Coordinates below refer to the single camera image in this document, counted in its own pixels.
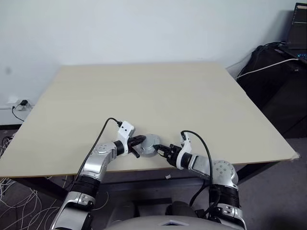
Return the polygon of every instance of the gray carpet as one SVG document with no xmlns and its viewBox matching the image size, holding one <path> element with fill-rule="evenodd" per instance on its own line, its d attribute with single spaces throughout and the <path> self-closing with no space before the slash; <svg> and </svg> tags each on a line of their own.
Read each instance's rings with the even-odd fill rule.
<svg viewBox="0 0 307 230">
<path fill-rule="evenodd" d="M 9 133 L 0 133 L 0 138 L 9 136 Z M 306 230 L 307 229 L 307 138 L 288 139 L 289 144 L 301 155 L 301 158 L 294 161 L 285 161 L 276 164 L 263 173 L 253 177 L 239 186 L 240 203 L 244 211 L 245 221 L 249 230 Z M 144 172 L 120 172 L 107 173 L 106 181 L 131 181 L 145 178 L 163 178 L 167 174 L 173 177 L 187 175 L 185 171 L 179 170 L 158 170 Z M 53 177 L 52 181 L 63 185 L 64 177 Z M 111 215 L 114 206 L 122 201 L 153 199 L 171 197 L 173 201 L 181 200 L 189 202 L 193 194 L 199 189 L 199 186 L 190 187 L 173 187 L 173 188 L 157 188 L 157 189 L 139 189 L 130 191 L 110 192 L 109 200 L 105 207 L 101 210 L 94 211 L 93 229 L 103 229 Z M 25 197 L 31 191 L 21 185 L 14 184 L 2 197 L 7 204 L 13 205 Z M 97 206 L 101 206 L 106 201 L 107 195 L 104 191 L 99 191 Z M 43 194 L 38 194 L 43 209 L 50 207 L 54 201 L 52 198 Z M 35 198 L 29 203 L 24 213 L 28 214 L 33 210 Z M 60 206 L 60 202 L 54 204 L 55 207 Z M 141 216 L 163 215 L 167 205 L 142 206 L 140 208 Z M 195 209 L 206 208 L 208 206 L 208 193 L 204 191 L 196 199 Z M 0 218 L 0 229 L 16 221 L 22 216 L 22 207 L 10 209 Z M 0 204 L 0 215 L 7 210 L 4 204 Z M 39 211 L 39 207 L 32 215 L 24 218 L 23 227 L 28 226 L 30 219 Z M 42 220 L 40 215 L 38 220 L 30 226 L 29 229 L 35 230 Z M 52 217 L 47 221 L 49 227 Z M 39 230 L 44 229 L 45 220 L 42 222 Z M 18 225 L 14 224 L 8 230 L 21 229 L 21 221 Z"/>
</svg>

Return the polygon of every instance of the table top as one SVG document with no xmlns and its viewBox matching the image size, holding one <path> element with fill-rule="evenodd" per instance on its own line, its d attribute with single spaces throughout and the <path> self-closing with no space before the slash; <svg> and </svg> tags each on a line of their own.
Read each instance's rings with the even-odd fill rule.
<svg viewBox="0 0 307 230">
<path fill-rule="evenodd" d="M 0 176 L 76 174 L 108 117 L 135 135 L 180 145 L 202 136 L 212 159 L 232 164 L 294 159 L 289 146 L 236 81 L 214 62 L 63 66 L 0 159 Z M 100 142 L 116 140 L 115 123 Z M 206 156 L 190 135 L 192 153 Z M 165 158 L 119 156 L 108 171 L 169 168 Z"/>
</svg>

